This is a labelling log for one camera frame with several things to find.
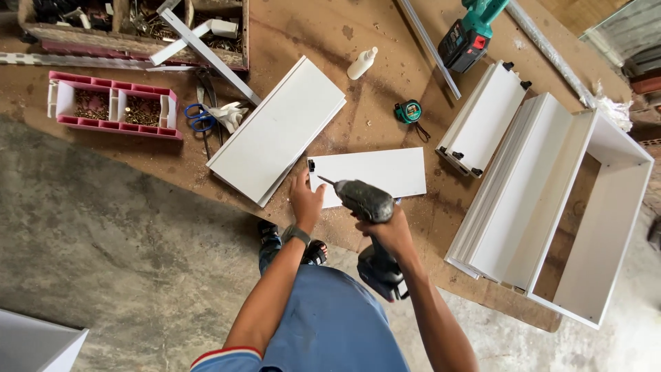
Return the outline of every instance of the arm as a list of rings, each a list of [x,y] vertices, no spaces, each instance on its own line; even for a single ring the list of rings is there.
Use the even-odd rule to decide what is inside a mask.
[[[399,263],[407,282],[420,335],[429,362],[435,371],[478,371],[475,353],[468,338],[450,312],[413,247],[407,218],[395,206],[392,219],[385,224],[359,222],[364,236],[373,234]]]
[[[305,184],[308,179],[307,167],[292,179],[290,201],[296,226],[310,235],[321,213],[325,185],[313,193]],[[251,346],[264,355],[292,293],[304,250],[305,244],[297,238],[280,249],[243,303],[223,348]]]

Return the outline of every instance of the tape measure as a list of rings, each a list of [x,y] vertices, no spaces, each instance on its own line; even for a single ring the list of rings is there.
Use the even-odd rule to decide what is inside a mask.
[[[413,124],[415,129],[418,132],[418,135],[422,134],[425,138],[420,136],[423,142],[429,142],[431,136],[425,129],[420,126],[418,120],[422,116],[422,106],[420,103],[414,99],[410,99],[401,105],[399,103],[395,104],[395,116],[397,120],[403,122],[404,124]]]
[[[414,99],[406,101],[401,105],[397,103],[395,104],[395,116],[397,116],[397,120],[404,124],[416,122],[422,116],[422,106]]]

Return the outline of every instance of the foot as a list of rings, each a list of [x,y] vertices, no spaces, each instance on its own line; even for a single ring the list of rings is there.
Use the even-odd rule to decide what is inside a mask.
[[[313,240],[303,253],[301,264],[321,266],[326,263],[328,254],[326,243],[321,240]]]
[[[267,220],[261,220],[260,222],[257,222],[257,232],[259,233],[259,237],[262,239],[262,245],[264,245],[264,243],[269,239],[280,238],[278,235],[278,225],[268,222]]]

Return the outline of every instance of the person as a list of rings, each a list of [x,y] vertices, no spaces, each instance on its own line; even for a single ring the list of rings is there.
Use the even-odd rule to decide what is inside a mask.
[[[312,192],[307,168],[292,180],[295,227],[310,235],[325,185]],[[476,371],[477,360],[418,258],[407,218],[395,206],[384,224],[359,221],[397,260],[404,275],[427,357],[435,371]],[[223,349],[200,356],[191,372],[408,371],[374,296],[349,275],[318,265],[327,249],[305,234],[280,246],[277,226],[262,221],[261,279],[243,303]]]

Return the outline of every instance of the spray bottle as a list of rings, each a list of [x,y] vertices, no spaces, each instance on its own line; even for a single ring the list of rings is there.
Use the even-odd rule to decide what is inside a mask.
[[[370,50],[366,50],[365,52],[358,54],[356,61],[352,63],[351,66],[349,66],[348,70],[346,70],[346,74],[349,76],[349,79],[356,80],[362,74],[364,74],[365,71],[367,71],[368,68],[370,68],[374,63],[374,57],[378,51],[379,50],[377,47],[374,47]]]

